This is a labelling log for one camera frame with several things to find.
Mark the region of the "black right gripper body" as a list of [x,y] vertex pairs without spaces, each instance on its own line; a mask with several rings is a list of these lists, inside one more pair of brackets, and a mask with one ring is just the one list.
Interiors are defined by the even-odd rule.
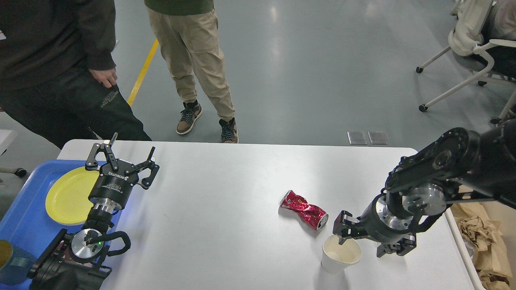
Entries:
[[370,240],[385,244],[394,244],[408,235],[416,233],[409,226],[420,216],[420,208],[415,207],[415,215],[397,217],[388,208],[386,194],[379,194],[367,206],[360,216],[360,222]]

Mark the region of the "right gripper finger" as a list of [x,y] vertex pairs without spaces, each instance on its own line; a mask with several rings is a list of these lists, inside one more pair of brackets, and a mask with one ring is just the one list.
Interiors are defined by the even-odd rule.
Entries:
[[377,247],[376,257],[380,258],[386,254],[395,253],[398,256],[404,256],[417,246],[416,244],[416,235],[415,234],[407,234],[402,237],[398,242],[394,243],[381,243]]
[[363,239],[369,237],[360,219],[353,217],[350,212],[345,210],[342,210],[334,220],[333,234],[338,237],[339,245],[343,245],[348,239]]

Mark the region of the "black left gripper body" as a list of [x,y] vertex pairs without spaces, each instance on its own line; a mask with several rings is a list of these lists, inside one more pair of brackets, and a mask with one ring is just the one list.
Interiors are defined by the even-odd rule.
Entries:
[[131,163],[118,161],[118,170],[114,171],[109,163],[103,164],[88,199],[94,204],[101,199],[109,199],[117,204],[115,210],[123,210],[133,186],[139,180],[138,173],[126,175],[126,171],[130,171],[132,167]]

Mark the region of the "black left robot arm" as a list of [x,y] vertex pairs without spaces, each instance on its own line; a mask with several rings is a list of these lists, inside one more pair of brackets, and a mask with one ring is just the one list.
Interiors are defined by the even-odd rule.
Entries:
[[98,290],[111,274],[105,259],[130,249],[129,236],[113,231],[112,219],[125,209],[135,185],[149,189],[160,167],[155,147],[139,164],[116,158],[111,148],[117,136],[93,145],[85,162],[87,171],[98,172],[88,196],[93,205],[80,231],[60,230],[35,261],[27,274],[31,290]]

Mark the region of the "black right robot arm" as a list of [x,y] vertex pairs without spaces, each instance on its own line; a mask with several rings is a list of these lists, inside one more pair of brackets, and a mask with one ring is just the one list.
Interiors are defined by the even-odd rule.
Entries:
[[516,123],[509,120],[483,134],[453,128],[423,150],[403,156],[385,187],[359,217],[341,211],[333,234],[379,242],[377,257],[404,256],[455,203],[498,201],[515,208]]

